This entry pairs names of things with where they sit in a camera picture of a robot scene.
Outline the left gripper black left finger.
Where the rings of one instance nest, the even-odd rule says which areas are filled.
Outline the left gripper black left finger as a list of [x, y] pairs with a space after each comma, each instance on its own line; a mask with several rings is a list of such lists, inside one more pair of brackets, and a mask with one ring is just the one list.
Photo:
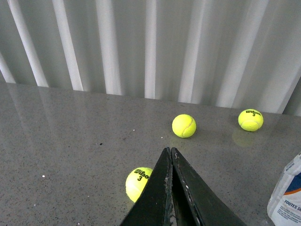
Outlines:
[[141, 196], [121, 222], [122, 226], [170, 226], [173, 162], [171, 149], [164, 148]]

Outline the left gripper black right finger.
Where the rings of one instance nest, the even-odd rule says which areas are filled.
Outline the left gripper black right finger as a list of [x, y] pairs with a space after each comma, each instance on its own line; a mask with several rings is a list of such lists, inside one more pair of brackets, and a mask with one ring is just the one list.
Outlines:
[[173, 199], [179, 226], [244, 226], [193, 169], [177, 148], [171, 149]]

